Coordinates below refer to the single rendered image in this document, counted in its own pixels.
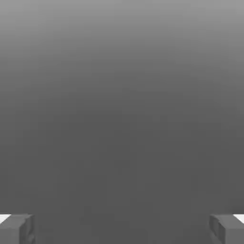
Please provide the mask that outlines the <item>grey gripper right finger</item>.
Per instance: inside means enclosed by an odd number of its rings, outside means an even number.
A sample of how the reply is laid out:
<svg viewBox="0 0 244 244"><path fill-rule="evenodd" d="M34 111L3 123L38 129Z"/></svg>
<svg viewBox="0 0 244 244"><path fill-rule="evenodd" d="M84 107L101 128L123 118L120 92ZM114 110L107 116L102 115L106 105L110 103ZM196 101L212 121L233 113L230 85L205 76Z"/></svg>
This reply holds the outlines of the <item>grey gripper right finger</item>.
<svg viewBox="0 0 244 244"><path fill-rule="evenodd" d="M244 244L244 214L212 214L209 230L213 244Z"/></svg>

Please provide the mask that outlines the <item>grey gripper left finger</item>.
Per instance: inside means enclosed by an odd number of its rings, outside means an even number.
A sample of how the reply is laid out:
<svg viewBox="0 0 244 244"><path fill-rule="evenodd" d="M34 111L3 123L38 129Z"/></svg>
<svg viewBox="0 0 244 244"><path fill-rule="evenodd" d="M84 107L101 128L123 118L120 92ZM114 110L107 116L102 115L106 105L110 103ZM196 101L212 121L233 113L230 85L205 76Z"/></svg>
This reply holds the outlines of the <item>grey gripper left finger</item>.
<svg viewBox="0 0 244 244"><path fill-rule="evenodd" d="M35 215L0 214L0 244L35 244Z"/></svg>

